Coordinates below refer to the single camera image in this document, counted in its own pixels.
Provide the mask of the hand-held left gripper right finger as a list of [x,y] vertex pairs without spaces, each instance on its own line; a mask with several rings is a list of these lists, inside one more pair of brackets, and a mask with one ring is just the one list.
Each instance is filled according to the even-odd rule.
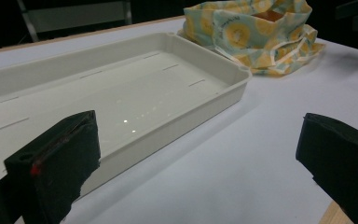
[[358,224],[358,130],[337,119],[308,113],[296,159],[347,217]]

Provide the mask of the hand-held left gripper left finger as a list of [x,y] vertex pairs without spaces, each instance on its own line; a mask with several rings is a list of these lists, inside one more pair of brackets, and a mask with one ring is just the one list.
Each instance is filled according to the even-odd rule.
[[62,119],[4,160],[12,220],[60,224],[100,166],[93,110]]

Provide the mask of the yellow patterned cloth bag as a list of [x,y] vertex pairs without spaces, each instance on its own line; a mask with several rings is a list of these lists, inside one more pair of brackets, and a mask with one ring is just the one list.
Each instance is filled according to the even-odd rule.
[[324,45],[307,24],[306,0],[214,1],[186,7],[183,35],[253,74],[282,77],[317,57]]

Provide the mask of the white plastic tray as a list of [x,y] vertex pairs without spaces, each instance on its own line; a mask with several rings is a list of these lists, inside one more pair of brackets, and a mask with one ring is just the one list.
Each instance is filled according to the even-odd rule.
[[101,165],[82,194],[236,104],[250,70],[178,35],[156,33],[0,68],[4,160],[58,121],[96,114]]

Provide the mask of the metal stand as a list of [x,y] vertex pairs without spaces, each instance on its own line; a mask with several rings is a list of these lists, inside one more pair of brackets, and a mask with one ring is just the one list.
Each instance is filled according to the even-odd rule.
[[28,33],[34,42],[45,32],[90,26],[114,21],[132,24],[131,0],[108,0],[92,4],[29,9],[24,0],[16,0]]

